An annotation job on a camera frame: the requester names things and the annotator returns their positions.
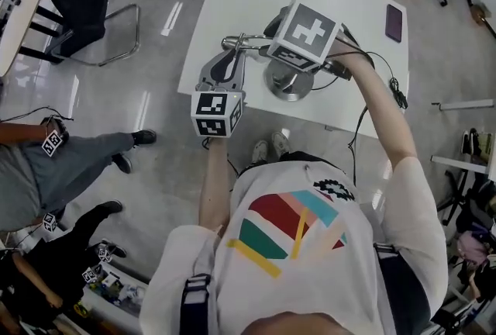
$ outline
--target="smartphone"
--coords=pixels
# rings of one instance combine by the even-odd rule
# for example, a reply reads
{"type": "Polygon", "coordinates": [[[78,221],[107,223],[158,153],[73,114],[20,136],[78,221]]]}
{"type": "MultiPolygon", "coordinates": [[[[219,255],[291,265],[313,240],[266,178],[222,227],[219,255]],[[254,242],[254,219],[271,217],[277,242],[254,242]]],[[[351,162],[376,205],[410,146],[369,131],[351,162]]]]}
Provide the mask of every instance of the smartphone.
{"type": "Polygon", "coordinates": [[[386,36],[398,43],[401,42],[401,31],[403,30],[403,13],[393,7],[387,6],[386,14],[386,36]]]}

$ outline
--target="person wearing white t-shirt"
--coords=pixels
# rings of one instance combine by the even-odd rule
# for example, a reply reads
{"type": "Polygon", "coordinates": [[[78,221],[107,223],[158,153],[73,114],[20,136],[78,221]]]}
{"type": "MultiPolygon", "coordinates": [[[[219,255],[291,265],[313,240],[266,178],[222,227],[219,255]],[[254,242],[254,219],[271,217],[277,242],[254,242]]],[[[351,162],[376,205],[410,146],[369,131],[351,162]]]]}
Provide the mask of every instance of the person wearing white t-shirt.
{"type": "Polygon", "coordinates": [[[337,167],[289,153],[275,133],[280,161],[266,164],[268,144],[259,142],[229,197],[226,141],[212,139],[198,226],[167,239],[140,313],[145,335],[402,335],[419,333],[442,305],[446,240],[408,124],[364,55],[337,59],[393,168],[380,226],[390,252],[374,244],[357,189],[337,167]]]}

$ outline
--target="white t-shirt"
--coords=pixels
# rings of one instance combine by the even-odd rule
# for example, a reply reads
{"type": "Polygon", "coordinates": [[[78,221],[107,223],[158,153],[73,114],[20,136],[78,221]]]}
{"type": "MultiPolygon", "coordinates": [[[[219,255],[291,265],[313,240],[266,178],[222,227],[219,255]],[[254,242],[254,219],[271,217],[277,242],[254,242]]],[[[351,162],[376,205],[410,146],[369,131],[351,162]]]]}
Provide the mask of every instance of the white t-shirt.
{"type": "MultiPolygon", "coordinates": [[[[416,158],[397,165],[385,193],[386,241],[422,283],[432,316],[447,289],[446,240],[416,158]]],[[[348,177],[322,162],[280,162],[243,174],[215,255],[220,333],[293,312],[325,313],[355,335],[394,334],[372,227],[357,197],[348,177]]],[[[184,282],[214,236],[200,226],[170,233],[143,301],[145,335],[178,333],[184,282]]]]}

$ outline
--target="white sneaker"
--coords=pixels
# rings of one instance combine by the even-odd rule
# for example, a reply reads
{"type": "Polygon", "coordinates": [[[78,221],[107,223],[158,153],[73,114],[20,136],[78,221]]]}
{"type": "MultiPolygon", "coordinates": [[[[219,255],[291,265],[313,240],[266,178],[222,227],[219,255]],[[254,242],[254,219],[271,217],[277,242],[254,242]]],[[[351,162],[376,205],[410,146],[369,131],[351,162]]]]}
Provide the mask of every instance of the white sneaker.
{"type": "Polygon", "coordinates": [[[278,158],[281,158],[284,153],[290,152],[289,140],[283,133],[272,134],[272,145],[274,146],[278,158]]]}
{"type": "Polygon", "coordinates": [[[269,143],[266,140],[259,140],[253,148],[251,162],[267,161],[269,156],[269,143]]]}

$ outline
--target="metal chair leg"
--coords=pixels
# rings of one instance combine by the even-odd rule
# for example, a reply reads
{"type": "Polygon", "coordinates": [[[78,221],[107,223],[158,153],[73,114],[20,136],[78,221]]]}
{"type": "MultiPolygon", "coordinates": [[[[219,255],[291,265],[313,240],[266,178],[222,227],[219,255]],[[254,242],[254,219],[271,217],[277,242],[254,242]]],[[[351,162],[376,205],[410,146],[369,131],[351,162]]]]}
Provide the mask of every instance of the metal chair leg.
{"type": "Polygon", "coordinates": [[[140,47],[140,7],[134,3],[128,4],[126,7],[122,7],[121,9],[118,9],[117,11],[114,11],[105,17],[105,20],[114,18],[115,16],[122,14],[123,12],[125,12],[131,8],[136,9],[136,38],[134,41],[134,47],[131,50],[129,50],[125,53],[119,54],[119,55],[115,55],[112,58],[105,59],[102,62],[86,62],[85,60],[80,60],[80,59],[73,58],[73,57],[64,57],[62,55],[54,53],[53,50],[55,50],[55,48],[57,48],[58,46],[60,46],[60,44],[63,43],[63,42],[60,42],[59,45],[52,48],[52,50],[50,51],[50,55],[53,55],[54,57],[57,57],[60,59],[68,59],[68,60],[72,60],[73,62],[78,62],[79,64],[83,64],[83,65],[87,65],[87,66],[93,66],[93,67],[105,66],[106,64],[109,64],[110,62],[113,62],[114,60],[120,60],[120,59],[130,57],[140,47]]]}

